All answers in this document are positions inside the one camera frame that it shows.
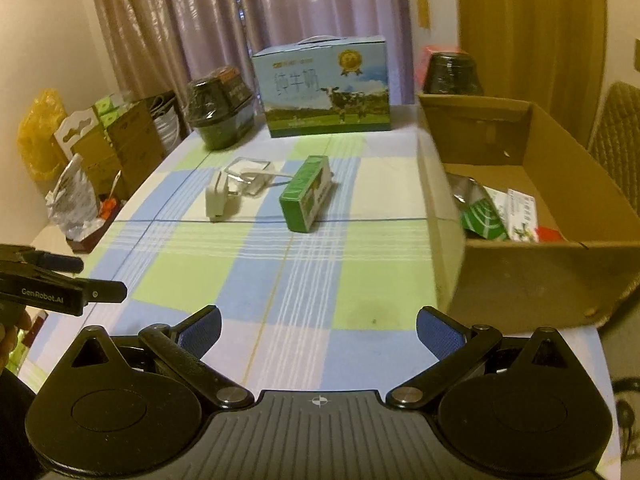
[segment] black plastic container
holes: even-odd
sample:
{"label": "black plastic container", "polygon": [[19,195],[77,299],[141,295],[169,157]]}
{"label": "black plastic container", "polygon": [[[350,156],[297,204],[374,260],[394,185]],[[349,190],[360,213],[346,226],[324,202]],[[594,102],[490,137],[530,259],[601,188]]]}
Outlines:
{"label": "black plastic container", "polygon": [[189,83],[187,122],[209,150],[235,144],[254,125],[254,94],[234,66]]}
{"label": "black plastic container", "polygon": [[484,95],[476,62],[469,54],[436,52],[422,88],[425,94]]}

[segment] finger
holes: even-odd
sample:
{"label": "finger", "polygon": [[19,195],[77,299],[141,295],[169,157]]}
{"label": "finger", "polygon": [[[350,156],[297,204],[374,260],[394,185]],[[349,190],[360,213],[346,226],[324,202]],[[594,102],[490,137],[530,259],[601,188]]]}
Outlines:
{"label": "finger", "polygon": [[28,330],[31,328],[32,324],[31,316],[29,316],[29,313],[26,310],[23,310],[22,314],[20,314],[20,319],[16,322],[16,326],[23,330]]}
{"label": "finger", "polygon": [[0,359],[6,359],[10,352],[18,344],[18,329],[14,326],[6,332],[0,342]]}

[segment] hand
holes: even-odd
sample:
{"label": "hand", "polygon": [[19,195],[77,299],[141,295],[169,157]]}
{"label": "hand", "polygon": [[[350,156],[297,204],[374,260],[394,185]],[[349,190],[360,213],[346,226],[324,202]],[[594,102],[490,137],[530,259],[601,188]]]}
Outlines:
{"label": "hand", "polygon": [[8,330],[0,324],[0,374],[7,362],[9,354],[18,344],[18,329],[28,330],[31,328],[31,317],[26,310],[22,312],[17,326],[12,326]]}

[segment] open cardboard box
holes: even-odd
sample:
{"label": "open cardboard box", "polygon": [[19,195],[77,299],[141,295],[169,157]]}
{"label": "open cardboard box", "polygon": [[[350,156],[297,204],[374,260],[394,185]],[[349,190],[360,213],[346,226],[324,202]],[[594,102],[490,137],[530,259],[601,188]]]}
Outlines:
{"label": "open cardboard box", "polygon": [[434,183],[444,174],[423,160],[440,309],[503,333],[606,322],[640,277],[640,219],[607,173],[536,104],[418,97],[444,171],[534,196],[538,224],[566,240],[464,238],[446,180]]}
{"label": "open cardboard box", "polygon": [[128,200],[164,159],[164,147],[151,114],[144,102],[107,127],[111,144],[99,124],[71,148],[82,155],[82,168],[97,196],[109,195],[113,181],[121,171],[115,195]]}

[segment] red package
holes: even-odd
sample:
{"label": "red package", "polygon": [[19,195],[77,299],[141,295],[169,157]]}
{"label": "red package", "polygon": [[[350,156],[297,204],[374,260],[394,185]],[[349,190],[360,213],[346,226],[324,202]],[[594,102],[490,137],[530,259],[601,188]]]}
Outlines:
{"label": "red package", "polygon": [[548,227],[536,227],[536,234],[539,242],[563,242],[564,238],[560,231],[549,229]]}

